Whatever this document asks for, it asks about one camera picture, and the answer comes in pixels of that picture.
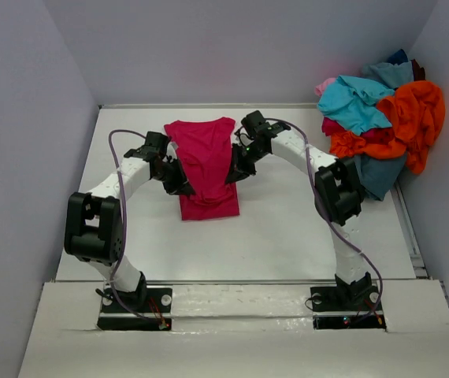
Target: clothing pile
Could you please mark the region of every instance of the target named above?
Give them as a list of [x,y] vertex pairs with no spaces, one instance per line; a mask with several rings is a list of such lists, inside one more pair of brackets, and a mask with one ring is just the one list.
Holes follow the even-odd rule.
[[316,86],[321,129],[330,153],[354,157],[366,194],[384,200],[404,165],[420,174],[443,126],[443,94],[425,70],[399,50],[365,65],[361,77],[338,76]]

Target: maroon cloth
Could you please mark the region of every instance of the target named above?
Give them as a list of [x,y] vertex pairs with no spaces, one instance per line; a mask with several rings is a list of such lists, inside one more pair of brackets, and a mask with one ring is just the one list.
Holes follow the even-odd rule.
[[195,190],[194,195],[179,196],[183,221],[240,215],[236,186],[225,184],[232,160],[230,135],[234,128],[235,121],[226,117],[209,122],[177,120],[165,125]]
[[[324,117],[322,120],[321,130],[326,136],[333,135],[337,132],[347,131],[340,126],[338,122],[330,120],[327,117]],[[395,134],[392,131],[392,128],[371,128],[367,132],[361,134],[361,137],[365,139],[366,142],[375,144],[388,144],[392,141],[394,136]]]

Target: gray blue cloth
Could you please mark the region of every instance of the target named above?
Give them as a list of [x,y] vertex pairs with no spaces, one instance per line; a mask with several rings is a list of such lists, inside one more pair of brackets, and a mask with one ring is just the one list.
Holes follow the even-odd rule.
[[366,79],[378,81],[391,89],[399,88],[414,81],[411,61],[401,65],[392,65],[386,62],[376,65],[363,65],[361,74]]
[[392,65],[401,65],[406,61],[408,61],[408,57],[404,49],[399,49],[386,60],[387,63],[391,63]]
[[335,120],[356,135],[371,128],[390,128],[391,122],[375,105],[395,92],[370,79],[338,76],[328,85],[317,108],[330,120]]
[[406,163],[406,153],[396,159],[386,160],[378,160],[366,154],[355,155],[354,162],[366,196],[384,201]]

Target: white table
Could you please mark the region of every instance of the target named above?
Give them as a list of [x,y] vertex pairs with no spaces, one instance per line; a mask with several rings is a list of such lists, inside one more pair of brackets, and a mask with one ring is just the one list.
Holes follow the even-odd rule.
[[20,378],[449,376],[437,281],[391,280],[388,331],[314,331],[310,285],[178,285],[171,332],[96,329],[101,283],[47,283]]
[[[113,172],[107,137],[115,128],[161,131],[175,120],[219,117],[240,120],[255,108],[154,107],[100,111],[80,191],[88,191]],[[312,144],[328,150],[322,115],[314,107],[260,109],[265,117],[297,124]],[[119,154],[141,146],[132,135],[115,135]],[[327,225],[317,215],[308,179],[277,157],[257,163],[258,174],[237,183],[240,216],[183,222],[179,199],[159,182],[142,186],[128,201],[126,254],[148,281],[332,280],[335,254]],[[415,278],[399,216],[388,194],[383,202],[362,205],[362,246],[384,278]],[[62,255],[57,281],[100,280],[74,257]]]

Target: purple cable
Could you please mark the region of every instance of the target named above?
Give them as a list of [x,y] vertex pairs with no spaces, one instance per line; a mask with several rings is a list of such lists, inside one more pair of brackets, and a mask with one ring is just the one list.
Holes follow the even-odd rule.
[[291,126],[292,128],[294,128],[297,132],[299,132],[302,137],[303,137],[303,141],[305,142],[306,145],[306,149],[305,149],[305,155],[306,155],[306,168],[307,168],[307,173],[309,176],[309,181],[310,181],[310,187],[312,188],[312,192],[314,193],[314,197],[316,199],[316,203],[319,209],[321,209],[322,212],[322,216],[325,220],[325,222],[328,224],[328,226],[330,227],[330,229],[333,231],[333,233],[340,239],[342,240],[345,244],[347,244],[350,248],[352,248],[353,250],[355,250],[358,254],[362,255],[363,258],[365,259],[365,261],[369,264],[369,266],[372,267],[372,269],[375,271],[375,273],[377,274],[377,277],[379,279],[379,295],[377,297],[377,300],[375,301],[375,304],[373,305],[373,307],[370,309],[370,311],[363,315],[362,317],[360,317],[357,321],[354,322],[354,324],[359,323],[360,321],[365,320],[367,317],[369,317],[370,315],[372,315],[378,308],[379,304],[380,304],[380,300],[382,299],[382,291],[383,291],[383,280],[382,280],[382,276],[380,275],[379,270],[377,269],[377,267],[371,262],[371,260],[368,258],[368,256],[366,256],[366,254],[361,251],[361,249],[357,246],[355,246],[353,243],[351,243],[350,241],[348,241],[347,239],[345,239],[343,237],[342,234],[340,234],[338,232],[338,230],[335,228],[335,225],[329,220],[329,214],[328,211],[326,210],[326,208],[323,206],[322,203],[322,199],[321,196],[319,195],[319,192],[316,190],[316,186],[314,184],[314,178],[313,178],[313,172],[312,172],[312,165],[310,165],[310,152],[308,149],[308,144],[309,144],[309,139],[307,138],[305,132],[299,128],[298,126],[296,126],[295,124],[292,124],[291,122],[287,122],[285,120],[279,120],[277,118],[266,118],[266,120],[271,120],[273,122],[282,122],[285,123],[289,126]]
[[112,130],[109,133],[109,148],[111,149],[111,154],[113,155],[114,165],[116,166],[117,178],[118,178],[118,182],[120,184],[121,218],[123,221],[123,243],[121,244],[120,254],[118,256],[118,259],[116,261],[114,269],[111,272],[111,275],[109,277],[109,284],[111,285],[111,290],[113,291],[114,298],[120,304],[121,307],[123,307],[129,313],[132,313],[133,315],[135,315],[136,317],[138,317],[144,321],[154,321],[153,319],[150,319],[149,317],[145,317],[145,316],[141,315],[140,313],[138,313],[137,311],[128,307],[121,300],[119,294],[117,293],[116,288],[114,287],[114,276],[116,275],[116,272],[120,268],[120,264],[123,261],[124,250],[125,250],[125,247],[127,244],[127,197],[126,197],[126,194],[124,193],[123,176],[121,175],[121,171],[120,171],[120,162],[117,160],[116,150],[114,149],[114,145],[113,145],[113,135],[117,134],[118,132],[123,132],[125,134],[137,135],[144,139],[146,138],[144,135],[140,134],[139,132],[134,132],[132,130],[125,130],[125,129]]

